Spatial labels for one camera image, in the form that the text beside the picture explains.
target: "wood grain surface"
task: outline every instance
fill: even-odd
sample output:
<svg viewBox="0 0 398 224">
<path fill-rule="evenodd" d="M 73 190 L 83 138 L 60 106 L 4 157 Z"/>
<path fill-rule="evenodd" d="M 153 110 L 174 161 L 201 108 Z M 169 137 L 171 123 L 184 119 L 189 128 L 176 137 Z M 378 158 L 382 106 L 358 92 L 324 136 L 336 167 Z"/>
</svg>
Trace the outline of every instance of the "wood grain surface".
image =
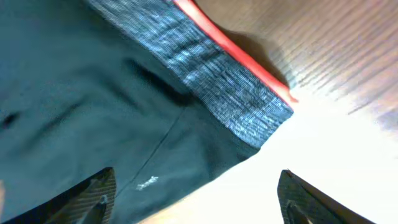
<svg viewBox="0 0 398 224">
<path fill-rule="evenodd" d="M 196 2 L 293 91 L 339 102 L 398 133 L 398 1 Z"/>
</svg>

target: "red stripe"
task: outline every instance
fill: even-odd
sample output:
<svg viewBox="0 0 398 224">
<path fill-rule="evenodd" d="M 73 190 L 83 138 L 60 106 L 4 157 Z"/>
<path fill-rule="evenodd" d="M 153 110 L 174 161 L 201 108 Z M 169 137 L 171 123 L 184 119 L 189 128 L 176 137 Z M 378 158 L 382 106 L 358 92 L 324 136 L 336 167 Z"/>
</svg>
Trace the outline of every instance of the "red stripe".
<svg viewBox="0 0 398 224">
<path fill-rule="evenodd" d="M 273 77 L 267 70 L 261 67 L 252 57 L 240 49 L 225 36 L 192 0 L 174 0 L 174 3 L 210 38 L 222 49 L 229 53 L 235 60 L 245 66 L 258 79 L 267 85 L 276 95 L 284 100 L 293 110 L 298 101 L 289 93 L 289 88 Z"/>
</svg>

